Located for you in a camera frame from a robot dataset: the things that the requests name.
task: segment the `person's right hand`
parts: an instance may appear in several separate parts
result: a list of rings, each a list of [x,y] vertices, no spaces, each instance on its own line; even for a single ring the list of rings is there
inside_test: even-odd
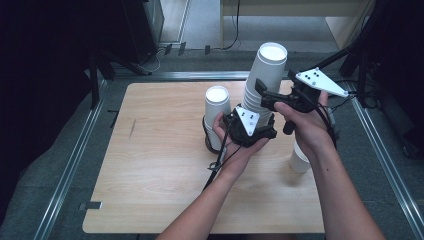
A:
[[[318,101],[327,106],[327,100],[328,93],[322,91]],[[276,102],[274,107],[286,121],[293,121],[296,124],[296,141],[309,159],[316,158],[317,153],[323,148],[334,148],[327,127],[316,111],[301,113],[282,102]]]

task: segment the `black fabric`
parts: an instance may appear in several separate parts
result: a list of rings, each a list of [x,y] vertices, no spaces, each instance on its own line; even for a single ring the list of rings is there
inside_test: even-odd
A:
[[[3,1],[0,223],[20,172],[55,141],[90,91],[87,51],[60,1]]]

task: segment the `person's left arm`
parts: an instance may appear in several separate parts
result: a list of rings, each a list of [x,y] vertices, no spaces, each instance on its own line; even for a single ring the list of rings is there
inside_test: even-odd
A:
[[[214,122],[213,129],[221,141],[225,132],[219,126],[223,113]],[[266,145],[261,139],[250,148],[240,148],[227,139],[224,159],[237,151],[222,166],[216,179],[169,225],[157,239],[207,239],[222,205],[236,180],[243,173],[250,157]]]

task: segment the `hand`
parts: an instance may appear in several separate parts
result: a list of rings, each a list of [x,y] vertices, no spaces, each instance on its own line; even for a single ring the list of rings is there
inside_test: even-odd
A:
[[[219,139],[221,139],[221,142],[223,141],[225,135],[224,126],[220,124],[222,122],[221,120],[223,116],[224,113],[219,113],[213,123],[213,130]],[[244,169],[246,169],[250,157],[261,150],[262,147],[265,146],[268,142],[269,139],[263,138],[257,141],[253,146],[244,148],[233,143],[231,138],[228,136],[225,142],[225,146],[227,146],[227,153],[225,154],[224,161],[236,151],[237,153],[235,153],[230,159],[228,159],[228,161],[225,162],[218,177],[225,177],[225,179],[234,183],[244,172]]]
[[[318,102],[327,106],[328,93],[322,91]],[[309,159],[316,158],[317,151],[324,147],[334,148],[327,127],[316,111],[301,113],[282,102],[276,102],[274,107],[286,121],[293,121],[296,124],[296,141]]]

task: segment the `forearm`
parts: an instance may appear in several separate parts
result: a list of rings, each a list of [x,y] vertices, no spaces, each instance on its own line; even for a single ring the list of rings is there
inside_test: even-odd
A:
[[[327,239],[384,239],[336,150],[320,149],[311,157]]]
[[[233,183],[218,175],[157,239],[206,239]]]

